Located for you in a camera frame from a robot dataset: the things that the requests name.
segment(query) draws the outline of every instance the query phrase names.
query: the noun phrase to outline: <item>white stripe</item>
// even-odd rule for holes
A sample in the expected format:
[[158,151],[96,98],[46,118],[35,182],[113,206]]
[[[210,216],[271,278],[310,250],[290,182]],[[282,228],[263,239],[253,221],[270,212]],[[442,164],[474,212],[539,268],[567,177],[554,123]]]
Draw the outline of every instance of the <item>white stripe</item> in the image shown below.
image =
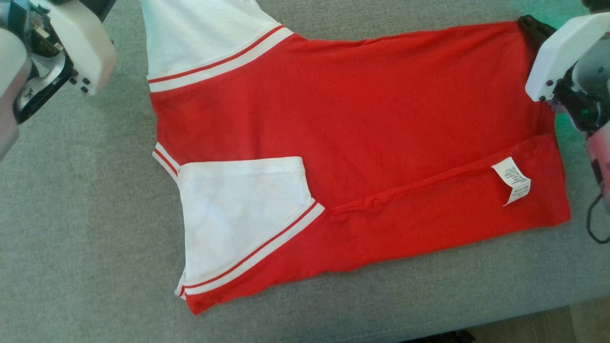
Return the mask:
[[227,275],[222,278],[215,280],[211,283],[203,284],[199,287],[194,288],[186,288],[185,293],[189,295],[201,294],[205,292],[209,292],[212,289],[219,288],[228,282],[236,279],[241,274],[244,274],[250,268],[254,267],[258,262],[261,262],[264,258],[269,256],[272,252],[277,250],[279,247],[284,245],[290,239],[295,237],[298,233],[300,233],[304,228],[306,228],[309,224],[311,224],[317,217],[322,214],[324,211],[324,206],[320,204],[316,204],[314,208],[312,208],[309,213],[307,213],[299,222],[294,224],[288,231],[284,232],[281,236],[277,237],[275,240],[272,240],[269,244],[267,244],[263,249],[259,250],[254,256],[247,259],[245,262],[239,265],[239,267],[232,270]]
[[226,73],[227,71],[239,68],[243,65],[246,65],[247,63],[254,61],[262,54],[269,51],[272,47],[276,46],[279,42],[283,41],[292,34],[293,32],[291,30],[287,29],[286,27],[282,27],[281,29],[277,30],[269,37],[267,37],[264,41],[260,42],[257,46],[250,49],[248,52],[244,53],[239,57],[236,57],[235,59],[227,61],[226,63],[222,63],[210,69],[201,70],[196,73],[181,76],[176,79],[169,79],[150,83],[151,92],[162,92],[165,90],[183,87],[186,85],[197,83],[199,81],[203,81],[205,79],[213,78],[214,76],[218,76],[220,74]]
[[155,149],[159,150],[161,155],[163,155],[163,157],[165,157],[168,161],[170,161],[171,166],[174,167],[176,169],[176,171],[180,170],[180,165],[178,164],[178,162],[176,162],[176,160],[171,158],[170,154],[167,153],[167,150],[165,150],[165,148],[161,145],[161,143],[157,143],[157,145],[155,145]]
[[163,161],[163,159],[161,157],[159,157],[159,155],[157,155],[156,151],[152,152],[152,158],[157,160],[157,162],[161,165],[161,167],[163,167],[163,169],[165,169],[165,171],[171,176],[172,179],[174,179],[174,182],[176,182],[176,184],[177,184],[178,175],[176,175],[174,173],[174,171],[170,168],[170,166],[165,161]]
[[186,73],[186,72],[189,72],[189,71],[192,71],[195,69],[199,69],[201,67],[205,67],[206,65],[215,64],[219,61],[228,59],[231,56],[234,56],[234,55],[244,51],[247,47],[251,46],[255,42],[258,42],[258,40],[260,40],[261,37],[268,34],[270,31],[272,31],[279,25],[280,25],[279,23],[275,22],[269,26],[266,26],[264,29],[261,29],[259,33],[257,33],[254,37],[249,39],[247,42],[243,42],[243,44],[241,44],[240,46],[236,47],[235,49],[233,49],[231,51],[228,51],[226,54],[222,54],[220,56],[214,57],[213,59],[202,60],[201,63],[189,65],[184,68],[175,68],[172,70],[164,71],[163,73],[149,74],[149,75],[147,75],[146,79],[148,81],[151,81],[151,80],[155,80],[155,79],[166,78],[168,76]]

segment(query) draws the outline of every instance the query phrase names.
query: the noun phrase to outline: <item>care label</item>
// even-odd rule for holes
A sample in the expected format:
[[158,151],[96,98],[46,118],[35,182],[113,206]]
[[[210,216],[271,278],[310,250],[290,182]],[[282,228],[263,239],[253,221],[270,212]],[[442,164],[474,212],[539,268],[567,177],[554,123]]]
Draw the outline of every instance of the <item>care label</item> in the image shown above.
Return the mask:
[[511,197],[508,198],[508,202],[504,204],[504,206],[525,197],[529,193],[532,180],[521,174],[521,171],[517,168],[512,157],[493,165],[492,168],[502,178],[502,181],[512,188]]

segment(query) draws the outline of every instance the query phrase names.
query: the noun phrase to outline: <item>folded shirt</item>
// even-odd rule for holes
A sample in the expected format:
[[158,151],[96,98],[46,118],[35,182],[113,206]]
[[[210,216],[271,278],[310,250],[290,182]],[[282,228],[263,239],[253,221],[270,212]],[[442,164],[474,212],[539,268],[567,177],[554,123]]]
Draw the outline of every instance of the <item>folded shirt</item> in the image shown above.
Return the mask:
[[252,0],[142,6],[153,156],[184,213],[176,293],[194,314],[570,218],[516,22],[347,42],[305,39]]

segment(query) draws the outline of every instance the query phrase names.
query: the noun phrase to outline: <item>wooden floor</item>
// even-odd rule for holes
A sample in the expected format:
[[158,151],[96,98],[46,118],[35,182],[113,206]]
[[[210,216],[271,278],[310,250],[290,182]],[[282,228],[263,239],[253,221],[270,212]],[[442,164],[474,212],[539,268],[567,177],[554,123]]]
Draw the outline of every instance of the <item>wooden floor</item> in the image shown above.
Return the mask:
[[468,331],[477,343],[610,343],[610,297]]

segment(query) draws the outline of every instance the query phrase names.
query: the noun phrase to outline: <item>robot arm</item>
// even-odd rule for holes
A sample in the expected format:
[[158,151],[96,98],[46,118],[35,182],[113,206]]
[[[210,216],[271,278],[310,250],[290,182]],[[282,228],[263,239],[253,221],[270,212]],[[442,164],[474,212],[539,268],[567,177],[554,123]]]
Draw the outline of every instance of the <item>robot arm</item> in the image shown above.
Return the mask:
[[531,16],[522,17],[520,22],[542,43],[525,91],[533,101],[549,101],[563,108],[576,129],[584,133],[600,188],[589,208],[587,231],[597,243],[608,243],[610,237],[600,240],[592,234],[590,217],[600,200],[610,213],[610,38],[606,35],[610,13],[572,18],[557,31]]
[[[114,2],[0,0],[0,59],[21,60],[26,51],[32,68],[25,83],[12,70],[0,75],[0,118],[4,118],[0,122],[0,160],[16,139],[11,116],[17,124],[26,121],[66,82],[90,95],[105,86],[116,66],[117,52],[99,18],[105,18]],[[42,76],[31,60],[45,69]],[[4,90],[4,84],[18,92],[9,92],[8,86]]]

